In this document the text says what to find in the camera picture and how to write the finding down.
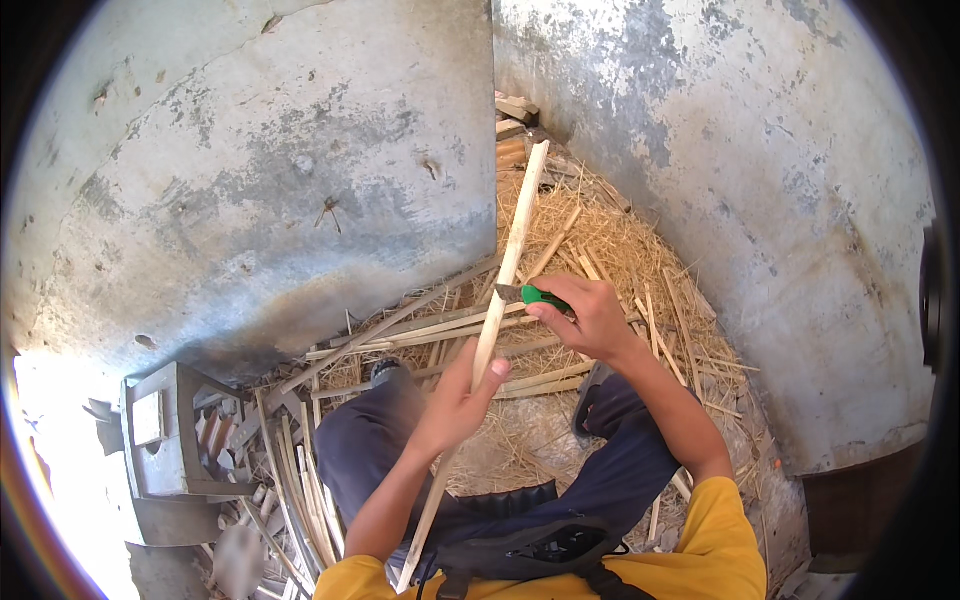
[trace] person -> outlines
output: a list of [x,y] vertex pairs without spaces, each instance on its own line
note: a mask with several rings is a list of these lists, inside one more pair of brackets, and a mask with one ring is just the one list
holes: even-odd
[[[445,493],[415,570],[420,585],[400,597],[764,598],[766,567],[730,454],[697,398],[628,328],[610,284],[567,275],[530,283],[575,313],[571,321],[549,304],[526,307],[565,346],[597,359],[573,427],[607,443],[563,495],[540,502],[517,496],[519,508],[506,515]],[[476,339],[465,343],[426,401],[404,392],[403,376],[381,377],[387,382],[321,424],[320,476],[347,539],[344,559],[321,575],[315,599],[396,597],[385,564],[402,568],[433,480],[431,465],[477,431],[509,375],[510,364],[494,359],[471,394],[476,347]],[[397,364],[386,371],[406,372]],[[680,466],[694,487],[676,549],[616,553]]]

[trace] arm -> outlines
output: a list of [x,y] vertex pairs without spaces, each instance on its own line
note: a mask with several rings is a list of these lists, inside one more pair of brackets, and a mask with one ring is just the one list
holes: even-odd
[[664,369],[627,326],[613,286],[574,276],[540,276],[530,281],[573,307],[571,323],[550,304],[527,312],[574,350],[610,365],[643,398],[670,452],[690,471],[694,485],[714,476],[733,479],[730,452],[713,421],[693,395]]
[[477,339],[471,338],[444,372],[400,458],[350,524],[344,558],[372,556],[386,563],[403,540],[430,465],[483,424],[493,395],[507,380],[510,363],[502,358],[492,361],[483,383],[471,394],[476,350]]

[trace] dark blue pants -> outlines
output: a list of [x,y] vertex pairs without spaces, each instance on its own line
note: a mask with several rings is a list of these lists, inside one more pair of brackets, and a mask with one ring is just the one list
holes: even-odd
[[[424,546],[417,577],[439,546],[474,538],[499,538],[575,516],[605,519],[623,537],[643,518],[680,463],[630,384],[615,374],[593,386],[587,429],[608,440],[584,463],[576,481],[558,499],[506,519],[480,515],[444,494]],[[421,411],[420,401],[391,383],[374,388],[333,411],[314,434],[317,468],[330,487],[347,528],[360,507],[393,468]],[[390,559],[403,566],[417,530],[433,476],[427,474],[403,543]]]

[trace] shoe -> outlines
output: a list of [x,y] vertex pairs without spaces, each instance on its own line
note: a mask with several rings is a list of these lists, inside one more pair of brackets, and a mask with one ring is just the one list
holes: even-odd
[[376,361],[370,371],[370,382],[378,388],[388,381],[405,382],[412,379],[410,370],[403,362],[394,356],[387,356]]
[[590,389],[602,384],[607,380],[607,377],[610,377],[615,372],[616,371],[607,363],[597,361],[593,365],[593,368],[590,369],[587,378],[584,379],[584,382],[577,388],[577,392],[580,394],[580,401],[577,402],[577,408],[573,410],[573,422],[571,423],[573,435],[578,438],[593,437],[593,434],[584,427],[584,423],[587,422],[587,417],[590,414],[590,407],[593,406],[593,402],[587,403],[587,396],[589,396]]

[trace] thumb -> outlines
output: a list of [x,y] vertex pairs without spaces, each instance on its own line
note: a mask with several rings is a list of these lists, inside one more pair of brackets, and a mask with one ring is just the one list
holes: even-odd
[[552,304],[534,302],[527,306],[527,314],[540,319],[541,323],[557,334],[565,346],[571,347],[576,344],[580,331]]
[[504,358],[494,359],[487,367],[487,371],[483,374],[483,381],[480,382],[477,391],[471,395],[471,399],[490,403],[493,395],[507,380],[508,375],[510,375],[510,361]]

